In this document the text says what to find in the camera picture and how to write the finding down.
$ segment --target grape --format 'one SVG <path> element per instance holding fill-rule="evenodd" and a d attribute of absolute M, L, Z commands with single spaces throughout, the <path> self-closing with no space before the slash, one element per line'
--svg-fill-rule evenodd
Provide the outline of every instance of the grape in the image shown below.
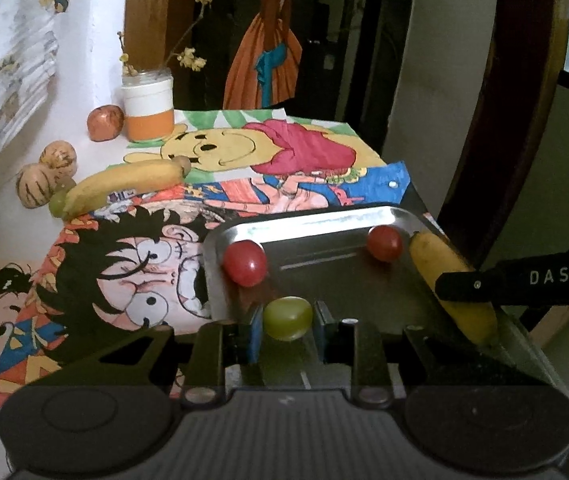
<path fill-rule="evenodd" d="M 234 242 L 224 252 L 222 266 L 238 285 L 255 286 L 266 276 L 266 254 L 251 240 Z"/>
<path fill-rule="evenodd" d="M 56 191 L 51 200 L 49 200 L 49 212 L 54 218 L 62 217 L 62 210 L 64 209 L 64 200 L 67 198 L 68 189 Z"/>
<path fill-rule="evenodd" d="M 279 341 L 295 341 L 311 328 L 313 308 L 303 298 L 287 296 L 264 308 L 264 331 Z"/>
<path fill-rule="evenodd" d="M 391 226 L 378 225 L 369 231 L 367 250 L 381 262 L 392 262 L 401 257 L 402 236 Z"/>
<path fill-rule="evenodd" d="M 55 184 L 56 191 L 66 190 L 68 191 L 72 187 L 76 187 L 76 181 L 73 180 L 70 176 L 63 176 L 61 177 L 58 182 Z"/>

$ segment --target winnie the pooh drawing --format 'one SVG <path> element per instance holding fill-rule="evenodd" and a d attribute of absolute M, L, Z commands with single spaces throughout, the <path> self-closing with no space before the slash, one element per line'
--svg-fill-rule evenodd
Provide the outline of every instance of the winnie the pooh drawing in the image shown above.
<path fill-rule="evenodd" d="M 177 124 L 163 139 L 160 153 L 135 152 L 125 162 L 184 155 L 202 171 L 250 167 L 257 173 L 280 175 L 316 170 L 344 171 L 384 166 L 380 157 L 357 136 L 335 134 L 313 124 L 269 119 L 242 128 L 214 128 L 188 132 Z"/>

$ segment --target orange label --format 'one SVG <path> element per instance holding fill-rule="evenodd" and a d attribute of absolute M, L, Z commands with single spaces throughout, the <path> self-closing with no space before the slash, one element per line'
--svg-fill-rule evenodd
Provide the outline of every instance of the orange label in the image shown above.
<path fill-rule="evenodd" d="M 173 110 L 143 117 L 127 117 L 126 124 L 130 140 L 158 139 L 173 131 Z"/>

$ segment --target yellow banana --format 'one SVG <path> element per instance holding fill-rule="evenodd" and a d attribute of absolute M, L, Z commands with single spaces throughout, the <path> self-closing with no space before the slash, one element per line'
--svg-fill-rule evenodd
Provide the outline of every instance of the yellow banana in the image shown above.
<path fill-rule="evenodd" d="M 431 291 L 435 290 L 440 274 L 473 270 L 442 238 L 431 232 L 413 235 L 409 254 Z M 440 305 L 472 343 L 485 346 L 497 342 L 498 321 L 490 303 L 440 301 Z"/>
<path fill-rule="evenodd" d="M 107 168 L 82 180 L 67 193 L 62 218 L 66 221 L 107 205 L 107 197 L 117 191 L 149 193 L 184 181 L 190 170 L 188 159 L 142 160 Z"/>

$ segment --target stainless steel tray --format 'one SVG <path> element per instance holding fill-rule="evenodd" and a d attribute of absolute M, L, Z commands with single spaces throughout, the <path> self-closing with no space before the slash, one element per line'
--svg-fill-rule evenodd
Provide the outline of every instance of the stainless steel tray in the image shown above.
<path fill-rule="evenodd" d="M 404 239 L 405 251 L 392 264 L 374 260 L 365 248 L 376 225 L 392 225 Z M 463 339 L 418 274 L 407 247 L 409 237 L 435 229 L 413 213 L 392 205 L 350 206 L 226 222 L 204 241 L 204 270 L 214 320 L 238 319 L 253 302 L 279 296 L 324 301 L 336 319 L 358 318 L 379 330 L 400 333 L 413 324 L 449 338 Z M 254 289 L 231 283 L 220 263 L 225 249 L 238 240 L 262 245 L 269 279 Z M 498 310 L 500 346 L 484 352 L 516 366 L 566 392 L 544 354 L 512 317 Z M 311 335 L 293 343 L 264 338 L 261 369 L 266 384 L 277 386 L 344 386 L 349 371 L 341 365 L 320 365 Z"/>

